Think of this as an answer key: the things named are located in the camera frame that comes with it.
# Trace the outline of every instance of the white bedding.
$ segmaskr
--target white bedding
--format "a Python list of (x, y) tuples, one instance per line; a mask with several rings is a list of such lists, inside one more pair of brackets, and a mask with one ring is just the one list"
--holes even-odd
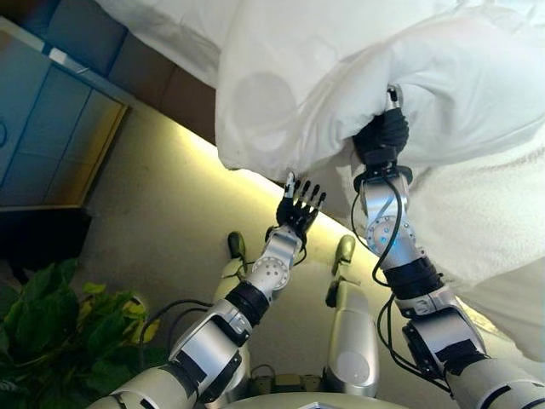
[[(523, 284), (509, 308), (542, 311), (522, 290), (534, 276), (519, 271), (545, 257), (545, 2), (96, 1), (217, 88), (226, 167), (318, 176), (341, 219), (355, 195), (349, 137), (384, 109), (386, 84), (400, 84), (420, 244), (477, 308), (479, 292), (503, 297), (491, 281), (502, 277)], [(481, 312), (545, 359), (531, 335), (542, 314), (506, 318), (492, 301)]]
[(143, 43), (215, 87), (239, 0), (96, 0)]

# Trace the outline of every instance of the black cable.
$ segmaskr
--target black cable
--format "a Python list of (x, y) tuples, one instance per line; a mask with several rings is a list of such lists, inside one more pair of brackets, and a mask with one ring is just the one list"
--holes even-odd
[(362, 241), (362, 239), (359, 237), (358, 233), (356, 232), (356, 225), (354, 223), (354, 208), (356, 207), (356, 202), (358, 202), (359, 198), (359, 192), (356, 194), (356, 197), (354, 198), (354, 201), (352, 202), (352, 209), (350, 210), (350, 222), (352, 223), (352, 232), (356, 236), (356, 239), (358, 239), (358, 242), (361, 243), (363, 247), (365, 247), (367, 250), (371, 251), (369, 246)]
[(399, 194), (398, 189), (393, 185), (393, 183), (391, 183), (387, 179), (387, 177), (385, 177), (385, 176), (382, 177), (382, 180), (390, 187), (390, 189), (392, 189), (393, 194), (395, 195), (395, 199), (396, 199), (398, 209), (397, 209), (397, 214), (396, 214), (396, 218), (395, 218), (395, 224), (393, 225), (392, 237), (390, 237), (390, 240), (388, 241), (386, 249), (384, 249), (384, 251), (382, 252), (381, 256), (378, 259), (378, 262), (376, 262), (376, 265), (373, 268), (373, 273), (371, 273), (371, 277), (373, 278), (373, 280), (378, 285), (382, 285), (383, 287), (389, 287), (390, 285), (388, 283), (384, 283), (384, 282), (380, 281), (376, 277), (376, 274), (378, 273), (378, 269), (380, 268), (380, 266), (382, 265), (384, 260), (386, 260), (386, 257), (388, 256), (388, 253), (390, 252), (390, 250), (393, 247), (393, 243), (395, 242), (395, 238), (398, 236), (399, 226), (401, 225), (401, 216), (403, 215), (402, 214), (403, 202), (401, 201), (401, 195)]
[[(390, 240), (388, 241), (386, 249), (384, 249), (384, 252), (381, 254), (381, 256), (378, 259), (378, 262), (373, 268), (372, 278), (377, 284), (389, 287), (390, 285), (388, 283), (383, 283), (376, 277), (376, 273), (378, 272), (378, 269), (380, 268), (380, 266), (386, 259), (388, 252), (392, 249), (393, 242), (395, 241), (395, 238), (398, 235), (399, 226), (401, 225), (403, 203), (401, 201), (401, 195), (399, 194), (398, 189), (393, 185), (393, 183), (391, 183), (385, 176), (382, 177), (382, 180), (390, 187), (390, 189), (392, 189), (393, 194), (395, 195), (395, 198), (396, 198), (396, 204), (398, 206), (398, 209), (397, 209), (395, 224), (392, 231), (392, 237), (390, 237)], [(386, 346), (388, 352), (392, 356), (393, 362), (397, 366), (419, 377), (420, 379), (430, 382), (434, 386), (437, 386), (439, 389), (442, 389), (444, 392), (451, 394), (452, 392), (448, 386), (444, 386), (442, 383), (437, 382), (434, 379), (425, 377), (424, 375), (420, 373), (420, 371), (418, 370), (418, 367), (415, 364), (408, 361), (406, 358), (404, 358), (398, 352), (395, 351), (393, 347), (393, 338), (392, 338), (392, 304), (393, 304), (394, 298), (395, 298), (395, 295), (392, 294), (390, 298), (388, 299), (388, 301), (382, 306), (381, 311), (378, 314), (376, 326), (377, 326), (377, 331), (378, 331), (379, 338), (381, 339), (381, 342)], [(384, 339), (384, 336), (382, 334), (382, 323), (381, 323), (382, 317), (384, 316), (385, 312), (387, 314), (387, 339)]]
[(172, 339), (174, 337), (174, 331), (175, 331), (176, 327), (178, 326), (178, 323), (180, 322), (180, 320), (182, 318), (184, 318), (189, 313), (192, 313), (193, 311), (201, 311), (201, 312), (205, 313), (206, 311), (208, 311), (208, 309), (207, 308), (194, 307), (194, 308), (187, 309), (186, 311), (184, 311), (181, 314), (178, 314), (178, 316), (175, 318), (174, 322), (172, 323), (172, 325), (169, 328), (169, 337), (167, 338), (168, 339), (168, 341), (167, 341), (167, 350), (168, 351), (170, 351), (172, 349), (172, 347), (174, 346), (172, 344)]
[(384, 315), (384, 313), (387, 311), (388, 309), (388, 306), (391, 306), (392, 305), (392, 302), (393, 302), (393, 299), (395, 298), (395, 295), (392, 294), (390, 296), (390, 298), (388, 299), (388, 301), (382, 306), (381, 308), (381, 311), (379, 312), (378, 314), (378, 318), (376, 320), (376, 331), (378, 332), (378, 337), (380, 338), (382, 344), (384, 344), (384, 346), (387, 348), (388, 352), (390, 354), (395, 354), (397, 358), (399, 358), (399, 360), (403, 361), (407, 366), (410, 366), (412, 367), (413, 369), (418, 369), (417, 366), (415, 364), (413, 364), (412, 362), (410, 362), (409, 360), (405, 359), (403, 356), (401, 356), (400, 354), (398, 354), (394, 348), (393, 348), (393, 341), (391, 341), (391, 338), (390, 339), (386, 339), (384, 337), (384, 335), (382, 334), (382, 316)]
[(302, 251), (303, 251), (303, 253), (304, 253), (304, 254), (303, 254), (303, 257), (301, 258), (301, 260), (299, 260), (298, 262), (296, 262), (296, 263), (293, 265), (293, 267), (298, 266), (299, 264), (301, 264), (302, 262), (304, 262), (305, 259), (307, 258), (307, 247), (303, 247), (303, 250), (302, 250)]
[(269, 371), (271, 371), (272, 375), (274, 377), (276, 377), (276, 372), (274, 371), (274, 368), (272, 366), (270, 366), (269, 364), (261, 364), (261, 365), (258, 365), (254, 369), (251, 370), (250, 378), (254, 377), (254, 372), (257, 371), (259, 368), (268, 368)]
[(146, 323), (142, 327), (142, 331), (140, 332), (140, 336), (138, 337), (138, 359), (140, 364), (141, 371), (144, 371), (144, 334), (146, 333), (146, 330), (149, 328), (149, 326), (152, 324), (153, 321), (163, 316), (167, 311), (169, 311), (171, 308), (175, 307), (176, 305), (181, 304), (197, 304), (202, 307), (212, 307), (212, 304), (209, 302), (204, 302), (200, 300), (193, 300), (191, 298), (184, 299), (184, 300), (176, 300), (168, 304), (167, 306), (161, 308), (159, 311), (157, 311), (154, 315), (152, 315), (150, 318), (147, 319)]
[(429, 377), (425, 377), (422, 375), (418, 369), (413, 369), (413, 365), (407, 366), (405, 365), (399, 358), (402, 358), (398, 353), (396, 353), (393, 350), (393, 340), (392, 340), (392, 303), (390, 302), (387, 307), (387, 331), (388, 331), (388, 346), (390, 347), (390, 355), (392, 356), (393, 362), (397, 366), (399, 366), (401, 369), (405, 369), (407, 372), (412, 373), (413, 375), (419, 377), (420, 379), (423, 379), (425, 381), (430, 382), (432, 385), (437, 386), (439, 389), (443, 390), (444, 392), (447, 392), (449, 394), (452, 394), (452, 391), (449, 387), (444, 386), (442, 383), (437, 382), (434, 379), (431, 379)]

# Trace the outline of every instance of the cabinet door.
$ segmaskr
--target cabinet door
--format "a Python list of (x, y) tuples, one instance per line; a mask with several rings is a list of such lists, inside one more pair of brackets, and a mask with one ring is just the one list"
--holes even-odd
[(0, 189), (0, 205), (41, 204), (58, 164), (55, 159), (16, 153)]
[(49, 65), (45, 55), (0, 32), (0, 186)]
[(121, 109), (121, 104), (93, 90), (77, 121), (63, 160), (95, 164)]
[(44, 203), (80, 205), (123, 106), (93, 90), (77, 121)]
[(62, 160), (49, 186), (46, 205), (80, 205), (87, 190), (93, 165)]
[(88, 85), (52, 67), (17, 152), (60, 160), (90, 92)]

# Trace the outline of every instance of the potted plant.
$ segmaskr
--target potted plant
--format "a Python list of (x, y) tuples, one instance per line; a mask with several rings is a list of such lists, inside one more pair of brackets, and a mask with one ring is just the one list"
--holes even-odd
[[(140, 372), (146, 311), (129, 291), (70, 287), (76, 261), (37, 272), (21, 289), (0, 285), (0, 407), (86, 407)], [(147, 343), (158, 321), (144, 334)], [(146, 347), (146, 367), (166, 361)]]

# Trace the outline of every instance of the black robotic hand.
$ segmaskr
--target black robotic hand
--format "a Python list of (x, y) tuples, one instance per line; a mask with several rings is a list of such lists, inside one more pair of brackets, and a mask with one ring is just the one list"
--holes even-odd
[(366, 166), (382, 167), (395, 162), (409, 138), (409, 125), (401, 112), (399, 89), (387, 89), (387, 109), (353, 136), (359, 159)]
[(319, 196), (320, 185), (314, 185), (306, 181), (301, 187), (301, 181), (296, 181), (292, 172), (284, 188), (284, 197), (276, 210), (278, 225), (288, 225), (295, 230), (297, 236), (302, 240), (303, 246), (307, 242), (307, 231), (312, 226), (325, 201), (325, 192)]

